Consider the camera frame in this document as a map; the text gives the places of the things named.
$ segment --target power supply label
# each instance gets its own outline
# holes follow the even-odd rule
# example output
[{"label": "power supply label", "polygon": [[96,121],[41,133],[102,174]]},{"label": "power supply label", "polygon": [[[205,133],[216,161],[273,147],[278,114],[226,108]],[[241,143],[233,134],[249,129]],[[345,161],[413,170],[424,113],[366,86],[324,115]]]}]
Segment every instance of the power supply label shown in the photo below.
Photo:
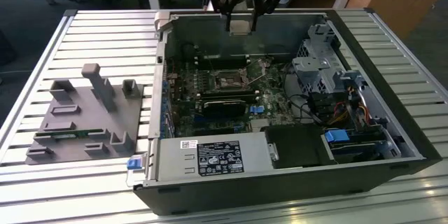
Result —
[{"label": "power supply label", "polygon": [[198,175],[244,172],[238,141],[197,144]]}]

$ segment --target green circuit board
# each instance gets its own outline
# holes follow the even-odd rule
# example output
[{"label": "green circuit board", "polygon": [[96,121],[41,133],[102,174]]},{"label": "green circuit board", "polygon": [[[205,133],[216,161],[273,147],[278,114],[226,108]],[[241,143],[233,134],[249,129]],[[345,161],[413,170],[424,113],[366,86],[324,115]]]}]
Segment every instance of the green circuit board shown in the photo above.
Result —
[{"label": "green circuit board", "polygon": [[[190,63],[180,67],[178,73],[168,76],[176,137],[250,132],[253,119],[268,119],[270,125],[293,124],[290,104],[281,87],[284,65],[270,64],[266,57],[253,57],[242,69],[201,71]],[[257,102],[246,104],[244,115],[236,118],[206,119],[196,94],[234,90],[257,90]],[[262,112],[250,112],[252,106],[261,106]]]}]

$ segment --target barcode sticker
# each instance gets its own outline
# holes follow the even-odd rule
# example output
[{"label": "barcode sticker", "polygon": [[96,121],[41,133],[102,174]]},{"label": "barcode sticker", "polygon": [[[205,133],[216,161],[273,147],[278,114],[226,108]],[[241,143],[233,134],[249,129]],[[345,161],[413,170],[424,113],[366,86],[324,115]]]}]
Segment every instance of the barcode sticker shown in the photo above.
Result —
[{"label": "barcode sticker", "polygon": [[197,140],[185,140],[180,142],[181,149],[196,148],[196,147],[197,147]]}]

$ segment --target slotted metal table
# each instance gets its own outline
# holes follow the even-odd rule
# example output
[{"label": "slotted metal table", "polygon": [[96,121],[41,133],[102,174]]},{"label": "slotted metal table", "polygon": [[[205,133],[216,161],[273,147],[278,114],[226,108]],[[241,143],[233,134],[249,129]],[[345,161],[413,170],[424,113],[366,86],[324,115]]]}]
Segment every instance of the slotted metal table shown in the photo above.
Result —
[{"label": "slotted metal table", "polygon": [[[112,84],[144,87],[137,153],[148,149],[152,74],[156,61],[150,10],[65,12],[0,130],[0,222],[70,223],[441,223],[448,221],[448,94],[374,13],[338,14],[444,160],[366,193],[278,204],[156,216],[126,183],[126,158],[28,166],[56,79],[74,86],[84,63],[98,63]],[[357,68],[350,53],[342,55]],[[133,174],[140,180],[142,173]]]}]

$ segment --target blue tab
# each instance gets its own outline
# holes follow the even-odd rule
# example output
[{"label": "blue tab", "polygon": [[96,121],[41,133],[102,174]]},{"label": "blue tab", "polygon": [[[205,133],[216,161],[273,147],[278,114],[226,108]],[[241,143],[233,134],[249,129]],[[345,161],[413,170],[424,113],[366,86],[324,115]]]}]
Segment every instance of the blue tab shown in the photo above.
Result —
[{"label": "blue tab", "polygon": [[346,131],[345,130],[330,130],[326,131],[325,133],[325,139],[326,142],[341,142],[341,141],[349,141],[349,137],[346,135]]},{"label": "blue tab", "polygon": [[261,105],[257,107],[257,113],[262,113],[262,112],[264,112],[264,106]]},{"label": "blue tab", "polygon": [[141,166],[141,158],[129,159],[126,167],[128,167],[128,170],[141,169],[142,168],[142,166]]}]

